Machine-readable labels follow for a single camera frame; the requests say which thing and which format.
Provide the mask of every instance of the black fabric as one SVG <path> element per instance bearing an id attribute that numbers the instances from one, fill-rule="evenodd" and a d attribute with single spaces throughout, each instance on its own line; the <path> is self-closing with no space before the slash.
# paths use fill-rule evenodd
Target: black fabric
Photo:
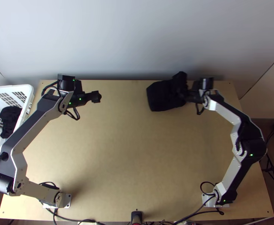
<path id="1" fill-rule="evenodd" d="M 187 74 L 178 72 L 168 81 L 157 81 L 147 89 L 151 111 L 166 111 L 186 104 L 188 95 Z"/>
<path id="2" fill-rule="evenodd" d="M 2 138 L 8 138 L 14 131 L 18 117 L 21 113 L 21 108 L 17 106 L 8 106 L 0 112 L 0 118 L 3 122 L 3 131 L 0 134 Z"/>

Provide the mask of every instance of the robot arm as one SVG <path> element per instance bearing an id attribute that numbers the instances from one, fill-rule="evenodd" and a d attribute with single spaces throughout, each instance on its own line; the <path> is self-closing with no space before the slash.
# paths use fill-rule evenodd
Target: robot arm
<path id="1" fill-rule="evenodd" d="M 226 103 L 217 90 L 210 90 L 213 88 L 212 79 L 202 79 L 199 84 L 203 108 L 216 111 L 233 125 L 230 134 L 233 144 L 231 164 L 213 191 L 202 195 L 203 203 L 215 195 L 206 203 L 206 207 L 225 207 L 236 199 L 239 184 L 252 164 L 265 155 L 266 145 L 261 130 L 247 115 Z"/>
<path id="2" fill-rule="evenodd" d="M 0 149 L 0 192 L 10 196 L 35 197 L 43 203 L 44 208 L 68 208 L 70 194 L 62 193 L 58 187 L 48 183 L 36 184 L 26 177 L 27 163 L 23 151 L 50 120 L 70 113 L 68 108 L 85 105 L 89 100 L 100 102 L 101 95 L 98 91 L 85 94 L 81 82 L 72 76 L 58 75 L 58 81 L 49 87 L 54 87 L 59 96 L 53 95 L 53 89 L 43 94 L 37 104 L 37 110 Z"/>

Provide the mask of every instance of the wooden table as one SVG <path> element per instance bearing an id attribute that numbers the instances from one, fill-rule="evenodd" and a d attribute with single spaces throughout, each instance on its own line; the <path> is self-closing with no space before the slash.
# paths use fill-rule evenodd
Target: wooden table
<path id="1" fill-rule="evenodd" d="M 52 82 L 40 82 L 31 112 L 43 87 Z M 79 121 L 68 116 L 50 121 L 25 150 L 30 180 L 53 181 L 72 193 L 71 207 L 59 209 L 60 215 L 129 221 L 131 212 L 138 209 L 145 221 L 174 221 L 201 206 L 201 182 L 222 180 L 233 156 L 231 124 L 216 112 L 196 115 L 194 103 L 151 112 L 146 97 L 151 83 L 82 81 L 84 91 L 99 90 L 101 103 L 79 107 Z M 215 88 L 241 109 L 232 82 L 216 81 Z M 223 209 L 224 216 L 207 213 L 192 219 L 273 215 L 259 163 L 251 167 L 237 192 L 236 201 Z M 0 218 L 53 217 L 34 198 L 5 195 Z"/>

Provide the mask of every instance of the plastic basket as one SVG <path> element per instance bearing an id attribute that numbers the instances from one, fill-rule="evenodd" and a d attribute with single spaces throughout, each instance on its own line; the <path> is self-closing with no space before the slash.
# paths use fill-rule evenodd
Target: plastic basket
<path id="1" fill-rule="evenodd" d="M 33 90 L 33 87 L 29 84 L 0 86 L 0 112 L 7 106 L 22 108 L 14 131 L 28 118 L 34 99 Z M 3 123 L 0 119 L 0 134 L 2 133 L 2 127 Z M 0 147 L 5 140 L 6 139 L 0 137 Z"/>

